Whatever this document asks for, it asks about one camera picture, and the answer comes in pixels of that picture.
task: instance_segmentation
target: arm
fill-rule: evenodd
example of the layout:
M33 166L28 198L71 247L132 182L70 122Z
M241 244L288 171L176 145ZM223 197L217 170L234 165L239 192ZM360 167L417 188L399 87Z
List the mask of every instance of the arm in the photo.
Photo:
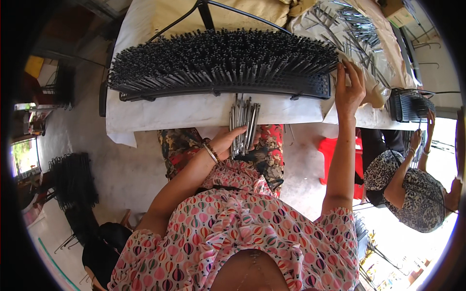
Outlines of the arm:
M215 165L206 149L201 149L186 167L155 196L137 229L150 229L163 236L176 206L196 193Z
M403 180L413 158L414 154L410 151L384 191L385 199L398 209L403 208L404 196L406 195L406 190L403 188Z
M411 148L408 155L401 163L399 168L396 170L395 175L388 183L387 188L385 188L384 196L388 202L393 204L396 208L402 209L404 203L404 196L406 196L406 190L403 188L404 176L409 169L416 151L418 150L419 145L421 144L421 130L418 129L411 136Z
M245 132L246 129L247 127L238 127L228 131L228 128L224 128L209 142L213 150L218 153L221 161L229 157L229 148L233 139ZM256 135L254 144L257 142L258 136ZM137 226L137 230L149 229L163 236L166 233L171 214L178 204L196 193L214 165L215 161L205 148L197 152L186 167L155 196L149 210Z
M429 157L425 153L429 154L431 151L432 135L435 127L435 113L430 109L427 113L427 142L425 143L424 150L422 151L421 158L419 159L418 169L427 173L427 158Z
M353 63L343 60L348 71L351 87L347 87L346 72L338 64L335 106L338 113L338 140L330 164L327 191L322 203L322 214L335 207L352 209L354 195L355 131L354 117L366 95L362 71Z

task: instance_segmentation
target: metal frame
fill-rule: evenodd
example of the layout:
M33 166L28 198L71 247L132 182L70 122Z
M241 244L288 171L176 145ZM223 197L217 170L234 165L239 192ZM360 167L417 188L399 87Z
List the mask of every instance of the metal frame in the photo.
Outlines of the metal frame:
M164 33L165 31L169 30L170 28L172 28L173 26L175 26L176 24L178 24L180 21L182 21L183 19L185 19L186 17L188 17L189 15L191 15L194 10L198 9L199 10L199 13L201 14L201 18L202 18L202 21L204 23L204 26L206 27L206 29L214 29L214 25L213 25L213 21L212 21L212 15L210 13L210 10L209 10L209 7L207 4L211 4L211 5L215 5L215 6L218 6L218 7L221 7L223 9L226 9L226 10L230 10L230 11L233 11L233 12L236 12L236 13L239 13L241 15L244 15L244 16L247 16L247 17L250 17L252 19L256 19L258 21L261 21L261 22L264 22L282 32L285 32L285 33L288 33L288 34L292 34L291 32L289 32L288 30L284 29L283 27L280 27L278 25L276 25L275 23L272 23L270 21L267 21L261 17L258 17L258 16L255 16L255 15L252 15L252 14L249 14L247 12L244 12L244 11L241 11L239 9L236 9L236 8L233 8L233 7L230 7L228 5L225 5L225 4L221 4L221 3L218 3L218 2L215 2L215 1L211 1L211 0L197 0L196 3L194 4L194 6L188 11L186 12L186 14L184 14L183 16L181 16L180 18L178 18L177 20L175 20L174 22L172 22L171 24L169 24L167 27L165 27L164 29L162 29L161 31L159 31L157 34L155 34L154 36L151 37L151 39L148 40L148 42L150 41L153 41L154 39L156 39L157 37L159 37L160 35L162 35L162 33Z

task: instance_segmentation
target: silver bangle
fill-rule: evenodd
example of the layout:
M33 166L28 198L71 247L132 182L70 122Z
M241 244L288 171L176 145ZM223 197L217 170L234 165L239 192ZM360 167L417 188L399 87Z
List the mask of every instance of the silver bangle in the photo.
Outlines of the silver bangle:
M210 154L210 156L212 157L212 159L214 160L214 162L216 164L219 163L219 161L217 160L217 158L215 157L215 155L213 154L213 152L207 147L207 145L204 143L204 148L207 150L207 152Z

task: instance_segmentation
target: hand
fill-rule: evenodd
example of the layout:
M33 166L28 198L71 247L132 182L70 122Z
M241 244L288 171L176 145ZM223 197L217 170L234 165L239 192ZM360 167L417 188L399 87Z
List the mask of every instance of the hand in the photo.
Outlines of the hand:
M228 130L228 127L222 127L213 140L207 139L207 143L210 144L212 149L219 156L220 161L226 160L230 156L230 146L233 143L235 137L246 132L247 126L237 127L232 131ZM259 143L260 133L256 132L254 135L253 145L250 150L254 149L254 145Z
M345 121L354 118L359 104L366 96L363 72L352 62L342 59L343 64L338 64L336 78L335 106L338 119ZM349 74L351 86L346 86L346 74Z
M432 138L432 134L434 133L435 127L435 113L429 109L427 113L427 136Z
M420 129L416 130L411 136L411 148L416 152L421 144L422 132Z

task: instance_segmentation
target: wall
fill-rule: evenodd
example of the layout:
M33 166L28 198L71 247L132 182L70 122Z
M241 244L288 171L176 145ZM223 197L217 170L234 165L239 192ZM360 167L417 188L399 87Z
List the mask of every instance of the wall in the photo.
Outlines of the wall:
M419 63L436 62L439 68L436 64L419 65L424 89L433 92L459 91L458 75L445 44L439 38L429 42L438 42L441 47L431 44L431 48L429 46L417 48L416 57ZM462 105L461 95L457 93L435 95L431 101L436 107L459 109Z

